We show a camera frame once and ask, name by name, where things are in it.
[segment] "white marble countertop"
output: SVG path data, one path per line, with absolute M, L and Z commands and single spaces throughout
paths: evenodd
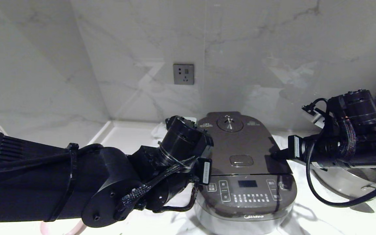
M 121 149 L 124 153 L 135 152 L 140 145 L 155 146 L 157 138 L 151 135 L 156 124 L 120 122 L 104 138 L 102 144 Z M 287 147 L 286 136 L 291 133 L 276 133 L 274 139 L 281 149 Z M 368 202 L 375 213 L 362 213 L 350 208 L 334 208 L 319 202 L 309 190 L 304 166 L 289 162 L 297 182 L 297 198 L 294 209 L 281 226 L 271 235 L 360 235 L 376 234 L 376 199 Z M 344 201 L 343 198 L 328 191 L 313 181 L 315 189 L 325 199 L 331 201 Z M 173 198 L 172 205 L 185 205 L 189 201 L 191 188 Z M 57 234 L 64 234 L 77 223 L 78 219 L 56 221 Z M 40 234 L 40 222 L 0 223 L 0 234 Z M 87 228 L 82 235 L 111 234 L 111 235 L 136 235 L 136 234 L 161 234 L 161 235 L 202 235 L 211 234 L 197 220 L 194 210 L 185 213 L 164 212 L 154 214 L 151 211 L 133 211 L 123 222 L 115 223 L 103 228 Z

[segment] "midea logo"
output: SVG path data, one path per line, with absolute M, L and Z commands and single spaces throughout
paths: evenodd
M 243 216 L 245 219 L 258 219 L 258 218 L 263 218 L 263 215 L 250 215 L 250 214 L 245 214 Z

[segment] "wall socket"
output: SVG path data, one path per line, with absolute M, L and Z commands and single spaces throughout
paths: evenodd
M 194 85 L 194 65 L 174 64 L 173 80 L 176 85 Z

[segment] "marble wall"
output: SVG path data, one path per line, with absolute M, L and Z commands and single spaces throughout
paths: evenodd
M 85 145 L 109 119 L 72 5 L 0 0 L 0 124 L 14 137 Z
M 315 98 L 376 98 L 376 0 L 71 1 L 115 119 L 237 110 L 308 129 Z M 173 63 L 195 65 L 193 86 L 173 85 Z

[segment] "digital display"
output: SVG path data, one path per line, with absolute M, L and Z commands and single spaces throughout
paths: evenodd
M 238 180 L 241 188 L 257 188 L 256 180 Z

